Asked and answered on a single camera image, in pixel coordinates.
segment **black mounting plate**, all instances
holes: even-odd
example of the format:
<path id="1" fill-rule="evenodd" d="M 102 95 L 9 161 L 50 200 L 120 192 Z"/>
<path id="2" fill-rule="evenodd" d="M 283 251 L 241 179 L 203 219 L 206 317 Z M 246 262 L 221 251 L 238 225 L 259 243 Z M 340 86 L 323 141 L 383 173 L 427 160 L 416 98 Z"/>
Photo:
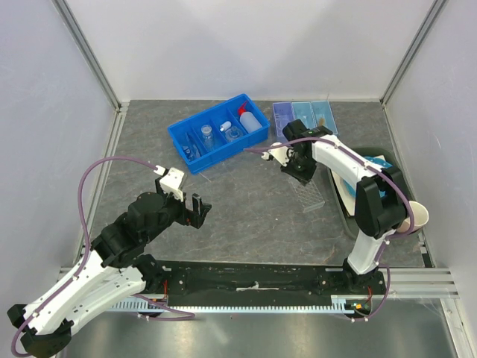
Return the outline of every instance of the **black mounting plate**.
<path id="1" fill-rule="evenodd" d="M 353 286 L 338 266 L 157 263 L 167 268 L 164 279 L 172 307 L 329 306 L 333 295 L 368 295 L 368 286 L 374 295 L 385 292 L 379 271 L 367 282 Z M 257 283 L 266 290 L 237 290 Z"/>

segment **blue plastic tray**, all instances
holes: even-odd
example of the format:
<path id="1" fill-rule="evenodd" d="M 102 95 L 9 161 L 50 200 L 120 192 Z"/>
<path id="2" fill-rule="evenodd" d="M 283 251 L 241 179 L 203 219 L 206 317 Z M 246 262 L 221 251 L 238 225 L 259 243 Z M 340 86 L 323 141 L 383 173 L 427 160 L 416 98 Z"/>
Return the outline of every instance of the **blue plastic tray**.
<path id="1" fill-rule="evenodd" d="M 295 119 L 300 119 L 308 129 L 316 127 L 315 115 L 310 102 L 292 102 L 291 106 Z"/>
<path id="2" fill-rule="evenodd" d="M 338 135 L 338 129 L 336 128 L 335 118 L 328 101 L 313 101 L 312 102 L 313 113 L 315 114 L 315 120 L 317 125 L 324 125 L 334 135 Z"/>
<path id="3" fill-rule="evenodd" d="M 283 128 L 294 120 L 291 102 L 277 102 L 273 104 L 273 108 L 277 140 L 282 143 L 287 142 L 283 135 Z"/>
<path id="4" fill-rule="evenodd" d="M 244 102 L 247 102 L 245 110 L 251 112 L 262 125 L 260 129 L 252 133 L 248 133 L 239 121 L 240 116 L 237 111 Z M 240 128 L 244 136 L 241 136 L 233 142 L 228 142 L 225 139 L 224 133 L 219 130 L 220 125 L 226 121 L 230 121 L 232 125 Z M 209 150 L 202 141 L 200 129 L 203 125 L 210 125 L 212 127 L 215 144 L 214 147 Z M 259 110 L 256 104 L 252 102 L 248 95 L 243 94 L 171 125 L 168 127 L 168 132 L 171 135 L 174 146 L 186 162 L 191 173 L 197 174 L 222 160 L 226 160 L 240 153 L 244 148 L 251 147 L 266 140 L 268 138 L 269 127 L 270 122 L 265 115 Z M 195 143 L 201 154 L 200 158 L 193 161 L 187 159 L 186 153 L 184 153 L 183 150 L 183 146 L 189 145 L 187 135 L 189 135 L 189 141 L 192 140 Z"/>

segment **white wall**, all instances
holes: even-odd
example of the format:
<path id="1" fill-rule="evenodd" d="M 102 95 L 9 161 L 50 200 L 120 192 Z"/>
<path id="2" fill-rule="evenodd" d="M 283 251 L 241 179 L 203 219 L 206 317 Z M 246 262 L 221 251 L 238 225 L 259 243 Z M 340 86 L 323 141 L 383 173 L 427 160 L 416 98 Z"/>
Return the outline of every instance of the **white wall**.
<path id="1" fill-rule="evenodd" d="M 51 1 L 3 1 L 0 357 L 11 357 L 7 309 L 38 298 L 60 267 L 72 263 L 80 229 L 78 181 L 101 156 L 112 119 L 113 109 Z"/>
<path id="2" fill-rule="evenodd" d="M 388 105 L 432 256 L 477 332 L 477 2 L 449 1 Z"/>
<path id="3" fill-rule="evenodd" d="M 68 0 L 122 100 L 379 98 L 432 0 Z"/>

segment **metal floor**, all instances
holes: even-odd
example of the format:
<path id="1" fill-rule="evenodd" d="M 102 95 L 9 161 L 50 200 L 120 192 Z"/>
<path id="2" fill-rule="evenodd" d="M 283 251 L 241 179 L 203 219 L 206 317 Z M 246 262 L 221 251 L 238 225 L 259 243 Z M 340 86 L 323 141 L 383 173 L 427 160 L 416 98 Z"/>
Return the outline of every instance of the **metal floor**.
<path id="1" fill-rule="evenodd" d="M 368 323 L 320 314 L 200 314 L 147 322 L 104 313 L 61 358 L 453 358 L 439 300 L 388 301 Z"/>

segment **paper cup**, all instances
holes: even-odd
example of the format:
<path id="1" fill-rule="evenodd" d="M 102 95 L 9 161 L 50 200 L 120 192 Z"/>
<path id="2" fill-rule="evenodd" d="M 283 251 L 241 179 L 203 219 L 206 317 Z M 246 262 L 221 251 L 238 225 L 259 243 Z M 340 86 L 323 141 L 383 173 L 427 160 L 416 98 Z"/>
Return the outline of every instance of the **paper cup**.
<path id="1" fill-rule="evenodd" d="M 427 211 L 426 207 L 422 204 L 419 204 L 417 201 L 409 201 L 411 205 L 412 213 L 414 214 L 414 229 L 412 232 L 420 229 L 422 226 L 427 224 L 429 221 L 429 211 Z M 409 229 L 409 225 L 411 224 L 410 218 L 404 220 L 396 230 L 398 233 L 404 233 Z"/>

